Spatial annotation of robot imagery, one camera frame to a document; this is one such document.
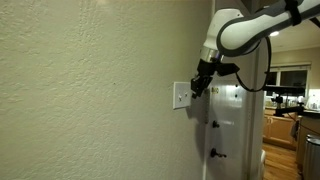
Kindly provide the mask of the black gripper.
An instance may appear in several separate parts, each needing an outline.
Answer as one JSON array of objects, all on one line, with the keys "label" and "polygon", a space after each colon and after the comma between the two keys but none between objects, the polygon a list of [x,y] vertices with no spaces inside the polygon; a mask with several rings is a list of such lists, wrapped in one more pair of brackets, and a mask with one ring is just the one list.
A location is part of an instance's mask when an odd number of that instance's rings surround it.
[{"label": "black gripper", "polygon": [[209,86],[213,79],[213,75],[216,71],[217,66],[220,64],[220,61],[213,59],[210,62],[207,62],[203,59],[199,61],[197,71],[197,78],[191,79],[191,91],[192,98],[196,99],[200,97],[203,91]]}]

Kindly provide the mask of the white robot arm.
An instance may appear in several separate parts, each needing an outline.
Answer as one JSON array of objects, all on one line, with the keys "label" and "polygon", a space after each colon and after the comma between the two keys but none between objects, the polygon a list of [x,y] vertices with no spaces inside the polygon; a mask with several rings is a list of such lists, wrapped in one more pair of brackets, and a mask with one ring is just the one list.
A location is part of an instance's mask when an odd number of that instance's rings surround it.
[{"label": "white robot arm", "polygon": [[200,52],[198,74],[191,80],[192,97],[202,95],[222,65],[224,56],[237,57],[249,53],[272,32],[296,26],[319,14],[319,0],[279,0],[250,16],[244,16],[235,8],[218,10]]}]

